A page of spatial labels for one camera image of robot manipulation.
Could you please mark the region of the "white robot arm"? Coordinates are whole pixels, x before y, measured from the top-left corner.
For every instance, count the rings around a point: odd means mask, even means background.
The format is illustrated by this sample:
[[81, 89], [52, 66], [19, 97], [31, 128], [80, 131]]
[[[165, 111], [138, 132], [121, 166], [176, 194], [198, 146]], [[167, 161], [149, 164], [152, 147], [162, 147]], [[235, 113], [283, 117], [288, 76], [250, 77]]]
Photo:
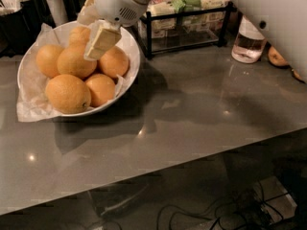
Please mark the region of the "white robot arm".
[[[83, 24], [104, 19], [133, 25], [151, 0], [85, 0], [78, 15]], [[307, 81], [307, 0], [230, 0]]]

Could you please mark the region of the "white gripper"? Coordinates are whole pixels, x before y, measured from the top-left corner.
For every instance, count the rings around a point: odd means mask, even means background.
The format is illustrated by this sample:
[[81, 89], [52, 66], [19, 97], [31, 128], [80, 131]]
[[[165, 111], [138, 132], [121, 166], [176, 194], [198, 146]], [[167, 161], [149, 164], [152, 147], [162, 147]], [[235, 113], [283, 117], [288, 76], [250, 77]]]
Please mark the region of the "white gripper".
[[[77, 17], [77, 21], [83, 25], [92, 23], [84, 58], [100, 59], [121, 39], [120, 25], [128, 27], [136, 23], [150, 2], [151, 0], [85, 0]], [[95, 21], [98, 14], [104, 20]]]

